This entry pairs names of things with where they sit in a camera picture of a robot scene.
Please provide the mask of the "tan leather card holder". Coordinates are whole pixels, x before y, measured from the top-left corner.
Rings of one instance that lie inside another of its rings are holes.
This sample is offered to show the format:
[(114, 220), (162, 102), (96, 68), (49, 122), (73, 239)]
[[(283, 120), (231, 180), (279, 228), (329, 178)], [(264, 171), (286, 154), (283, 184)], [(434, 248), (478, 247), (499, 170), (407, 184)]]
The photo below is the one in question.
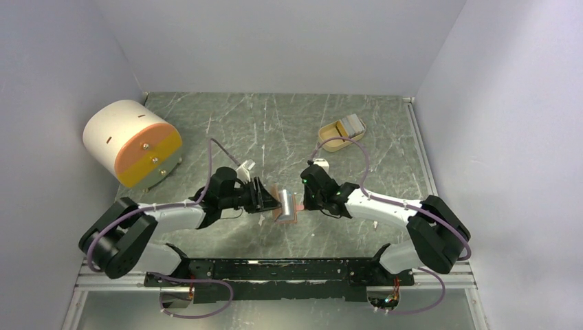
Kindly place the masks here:
[(298, 213), (305, 209), (302, 199), (297, 200), (297, 194), (285, 188), (273, 185), (271, 194), (279, 202), (280, 207), (272, 211), (272, 217), (276, 224), (297, 223)]

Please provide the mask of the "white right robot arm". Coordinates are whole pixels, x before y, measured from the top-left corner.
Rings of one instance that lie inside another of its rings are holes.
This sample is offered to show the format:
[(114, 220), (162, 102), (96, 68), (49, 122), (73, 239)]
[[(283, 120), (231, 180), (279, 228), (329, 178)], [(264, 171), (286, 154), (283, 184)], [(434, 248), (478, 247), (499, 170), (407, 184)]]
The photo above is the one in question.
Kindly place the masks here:
[(407, 241), (379, 249), (371, 266), (373, 280), (389, 284), (398, 273), (424, 267), (448, 274), (462, 259), (471, 234), (440, 197), (407, 200), (371, 192), (358, 184), (338, 184), (317, 164), (310, 164), (300, 178), (306, 210), (328, 212), (332, 217), (362, 218), (406, 231)]

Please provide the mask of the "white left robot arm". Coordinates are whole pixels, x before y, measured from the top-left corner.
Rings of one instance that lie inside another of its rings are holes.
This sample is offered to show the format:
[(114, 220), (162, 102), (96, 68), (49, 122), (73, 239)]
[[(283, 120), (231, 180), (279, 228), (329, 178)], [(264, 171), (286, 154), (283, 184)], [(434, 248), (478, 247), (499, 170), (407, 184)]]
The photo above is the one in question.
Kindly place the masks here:
[(181, 202), (138, 204), (129, 197), (116, 200), (84, 233), (79, 249), (95, 272), (117, 279), (135, 270), (158, 273), (174, 286), (190, 278), (190, 259), (173, 243), (160, 243), (163, 234), (204, 229), (221, 219), (223, 210), (248, 214), (281, 207), (258, 177), (239, 179), (233, 168), (220, 167), (194, 197)]

